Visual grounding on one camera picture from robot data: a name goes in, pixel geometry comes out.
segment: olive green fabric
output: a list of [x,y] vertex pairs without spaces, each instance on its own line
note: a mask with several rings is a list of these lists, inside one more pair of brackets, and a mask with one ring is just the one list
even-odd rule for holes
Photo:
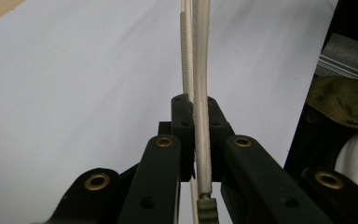
[[358,129],[358,80],[315,77],[306,103],[333,121]]

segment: brass screw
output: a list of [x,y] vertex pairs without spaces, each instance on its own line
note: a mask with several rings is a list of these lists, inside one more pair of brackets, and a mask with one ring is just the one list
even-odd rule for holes
[[156,145],[159,147],[170,147],[173,144],[171,138],[162,137],[156,140]]
[[327,172],[320,171],[315,174],[315,179],[325,187],[330,189],[342,189],[344,183],[335,175],[332,175]]
[[252,142],[251,140],[245,138],[245,137],[238,137],[234,140],[235,145],[239,147],[249,147]]
[[84,183],[84,187],[89,190],[103,189],[109,184],[109,175],[100,173],[97,175],[91,175]]

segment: green cloth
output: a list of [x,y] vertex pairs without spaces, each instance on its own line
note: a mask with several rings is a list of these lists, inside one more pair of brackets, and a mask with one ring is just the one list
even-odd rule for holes
[[358,80],[315,77],[306,103],[333,121],[358,129]]

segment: white paper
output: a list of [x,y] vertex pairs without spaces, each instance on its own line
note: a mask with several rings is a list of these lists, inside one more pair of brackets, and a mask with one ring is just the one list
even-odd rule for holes
[[[336,3],[212,1],[208,93],[280,165]],[[182,91],[179,13],[180,1],[25,1],[0,19],[0,223],[46,221],[79,175],[141,159]]]

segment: white tabletop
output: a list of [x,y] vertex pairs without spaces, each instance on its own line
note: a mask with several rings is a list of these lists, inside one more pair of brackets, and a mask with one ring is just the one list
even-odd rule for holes
[[[209,95],[280,165],[336,3],[212,1]],[[46,221],[79,175],[141,159],[182,93],[179,12],[180,1],[25,1],[0,19],[0,223]]]

